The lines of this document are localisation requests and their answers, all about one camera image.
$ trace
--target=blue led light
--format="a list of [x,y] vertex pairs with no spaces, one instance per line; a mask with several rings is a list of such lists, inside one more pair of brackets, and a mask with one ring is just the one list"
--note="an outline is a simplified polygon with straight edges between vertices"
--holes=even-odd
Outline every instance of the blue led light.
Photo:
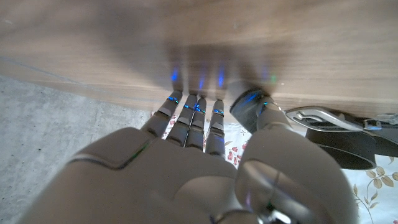
[[172,81],[175,81],[177,79],[177,76],[178,76],[178,69],[175,68],[172,75]]
[[223,84],[224,84],[224,66],[221,66],[218,72],[218,87],[221,88]]

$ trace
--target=metal bracket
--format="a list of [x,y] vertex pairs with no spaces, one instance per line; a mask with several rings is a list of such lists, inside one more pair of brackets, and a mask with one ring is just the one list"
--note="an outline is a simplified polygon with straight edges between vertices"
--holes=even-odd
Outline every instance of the metal bracket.
[[346,120],[348,114],[339,112],[333,114],[325,108],[318,106],[305,106],[286,111],[285,114],[291,120],[316,131],[347,132],[362,131],[361,124]]

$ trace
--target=gray concrete surface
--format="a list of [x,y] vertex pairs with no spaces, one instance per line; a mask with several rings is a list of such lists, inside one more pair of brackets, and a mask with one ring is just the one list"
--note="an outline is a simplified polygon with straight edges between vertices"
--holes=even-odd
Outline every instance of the gray concrete surface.
[[0,76],[0,223],[15,223],[72,154],[149,117]]

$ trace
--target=robot finger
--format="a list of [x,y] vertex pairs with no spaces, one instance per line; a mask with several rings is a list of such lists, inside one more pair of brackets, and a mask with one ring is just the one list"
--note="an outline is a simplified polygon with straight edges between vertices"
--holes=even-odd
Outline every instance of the robot finger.
[[162,137],[181,98],[182,93],[180,91],[172,92],[159,110],[143,125],[141,131],[148,132],[155,138]]
[[217,100],[211,114],[205,152],[225,160],[224,144],[224,103]]
[[195,107],[191,126],[184,147],[195,147],[203,151],[203,128],[205,127],[206,100],[200,98]]
[[184,107],[180,113],[180,116],[177,119],[177,122],[174,124],[173,128],[170,130],[169,135],[166,140],[178,145],[184,146],[185,140],[188,135],[188,130],[191,125],[192,116],[195,111],[195,105],[197,104],[197,96],[189,95],[187,101],[185,102]]

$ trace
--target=floral pattern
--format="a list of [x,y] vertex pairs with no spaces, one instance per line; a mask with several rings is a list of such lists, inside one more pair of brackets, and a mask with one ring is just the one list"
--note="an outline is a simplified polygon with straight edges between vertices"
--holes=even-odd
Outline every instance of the floral pattern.
[[[178,116],[174,115],[167,126],[163,139],[166,138]],[[205,130],[208,130],[210,119],[205,120]],[[224,125],[226,161],[238,168],[242,154],[251,137],[241,125],[227,123]],[[207,132],[203,141],[206,146]],[[377,166],[373,170],[343,170],[353,187],[353,197],[358,206],[359,222],[363,224],[393,223],[398,224],[396,199],[398,190],[398,162],[393,157],[376,155]]]

